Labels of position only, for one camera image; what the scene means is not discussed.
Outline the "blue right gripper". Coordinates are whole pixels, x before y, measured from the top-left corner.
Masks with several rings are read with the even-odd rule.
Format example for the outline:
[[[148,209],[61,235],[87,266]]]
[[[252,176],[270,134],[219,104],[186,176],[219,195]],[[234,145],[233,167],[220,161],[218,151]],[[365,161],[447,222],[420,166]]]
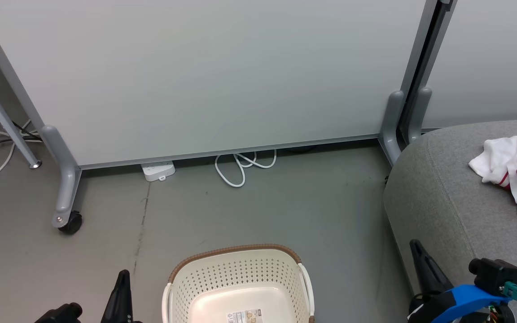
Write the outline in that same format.
[[[511,302],[511,298],[493,296],[474,285],[454,288],[419,240],[413,239],[409,245],[420,288],[415,296],[422,300],[410,311],[409,323],[452,323],[484,307]]]

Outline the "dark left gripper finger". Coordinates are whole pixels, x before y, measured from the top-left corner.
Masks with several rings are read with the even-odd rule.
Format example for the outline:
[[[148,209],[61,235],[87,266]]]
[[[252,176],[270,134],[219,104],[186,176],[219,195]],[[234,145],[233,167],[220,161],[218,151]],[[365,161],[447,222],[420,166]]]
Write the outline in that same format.
[[[128,270],[121,270],[118,274],[115,286],[106,309],[103,313],[101,323],[132,323],[133,307],[131,294],[131,274]]]

